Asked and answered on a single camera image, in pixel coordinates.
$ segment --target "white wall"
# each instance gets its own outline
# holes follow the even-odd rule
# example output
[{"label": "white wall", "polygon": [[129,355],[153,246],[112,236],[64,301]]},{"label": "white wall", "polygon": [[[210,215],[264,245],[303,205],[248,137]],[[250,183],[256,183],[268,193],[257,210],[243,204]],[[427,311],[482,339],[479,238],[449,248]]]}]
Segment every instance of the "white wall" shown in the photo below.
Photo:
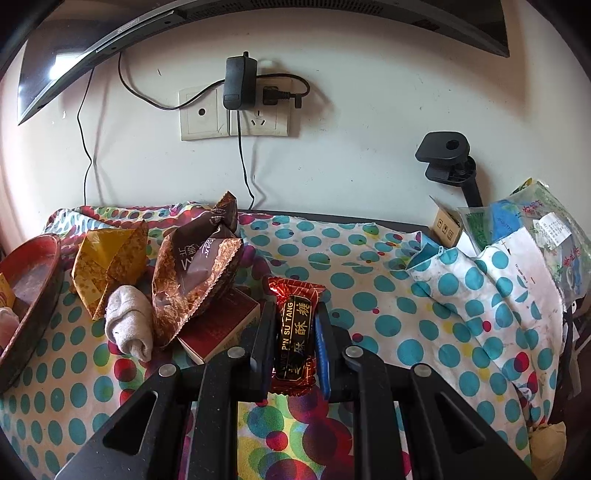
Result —
[{"label": "white wall", "polygon": [[[224,76],[249,50],[267,71],[297,73],[313,93],[291,138],[245,138],[257,207],[430,224],[428,195],[463,205],[414,159],[434,130],[464,133],[485,202],[529,176],[550,184],[591,234],[591,83],[554,28],[525,0],[503,1],[511,57],[409,25],[347,12],[243,12],[147,39],[126,54],[135,86],[160,102]],[[87,77],[18,127],[19,56],[0,83],[0,225],[9,248],[60,207],[82,204],[87,166],[76,124]],[[91,205],[249,203],[236,138],[180,141],[178,112],[126,92],[116,58],[95,71],[82,112],[96,154]]]}]

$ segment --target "oval tray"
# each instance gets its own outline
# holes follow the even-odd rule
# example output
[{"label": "oval tray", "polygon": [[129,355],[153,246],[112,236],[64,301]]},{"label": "oval tray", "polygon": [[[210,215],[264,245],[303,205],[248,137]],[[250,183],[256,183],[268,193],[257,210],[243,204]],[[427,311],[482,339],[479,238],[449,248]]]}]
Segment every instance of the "oval tray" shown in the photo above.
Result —
[{"label": "oval tray", "polygon": [[57,235],[40,235],[0,262],[16,296],[12,309],[21,321],[0,356],[0,393],[18,378],[49,324],[64,278],[60,248]]}]

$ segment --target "silver bolt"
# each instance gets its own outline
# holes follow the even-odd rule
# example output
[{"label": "silver bolt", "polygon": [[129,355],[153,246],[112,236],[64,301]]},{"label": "silver bolt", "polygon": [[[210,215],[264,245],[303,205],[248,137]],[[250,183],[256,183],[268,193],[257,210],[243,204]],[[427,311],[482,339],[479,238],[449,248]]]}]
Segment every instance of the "silver bolt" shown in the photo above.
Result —
[{"label": "silver bolt", "polygon": [[161,377],[170,377],[174,375],[177,368],[173,364],[165,364],[158,369],[158,374]]},{"label": "silver bolt", "polygon": [[348,346],[345,349],[345,355],[351,358],[359,358],[361,355],[363,355],[363,349],[355,345]]},{"label": "silver bolt", "polygon": [[228,349],[228,357],[230,358],[240,358],[243,357],[245,353],[244,348],[241,346],[233,346]]},{"label": "silver bolt", "polygon": [[431,367],[425,364],[418,364],[414,367],[414,372],[415,374],[417,374],[419,377],[430,377],[431,373],[433,372],[433,370],[431,370]]}]

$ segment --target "wall outlet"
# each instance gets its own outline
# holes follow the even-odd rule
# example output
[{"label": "wall outlet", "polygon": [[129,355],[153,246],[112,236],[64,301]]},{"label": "wall outlet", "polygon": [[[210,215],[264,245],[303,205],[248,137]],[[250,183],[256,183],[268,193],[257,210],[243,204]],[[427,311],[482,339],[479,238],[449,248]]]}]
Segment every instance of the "wall outlet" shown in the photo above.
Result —
[{"label": "wall outlet", "polygon": [[287,137],[291,103],[293,100],[279,100],[277,105],[262,104],[264,86],[276,86],[284,92],[291,91],[290,78],[256,79],[256,103],[252,110],[230,113],[230,135],[238,135],[236,115],[240,115],[241,135],[267,135]]},{"label": "wall outlet", "polygon": [[[186,102],[205,88],[192,87],[178,93],[179,103]],[[181,140],[228,137],[227,110],[223,107],[223,85],[206,92],[179,110]]]}]

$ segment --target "black power adapter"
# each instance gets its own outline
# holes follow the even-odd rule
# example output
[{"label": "black power adapter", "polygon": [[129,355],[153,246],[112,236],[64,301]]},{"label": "black power adapter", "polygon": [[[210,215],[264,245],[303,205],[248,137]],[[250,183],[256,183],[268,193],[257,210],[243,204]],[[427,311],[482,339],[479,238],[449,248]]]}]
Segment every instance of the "black power adapter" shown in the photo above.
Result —
[{"label": "black power adapter", "polygon": [[226,59],[223,105],[227,110],[248,110],[256,101],[256,60],[244,52]]}]

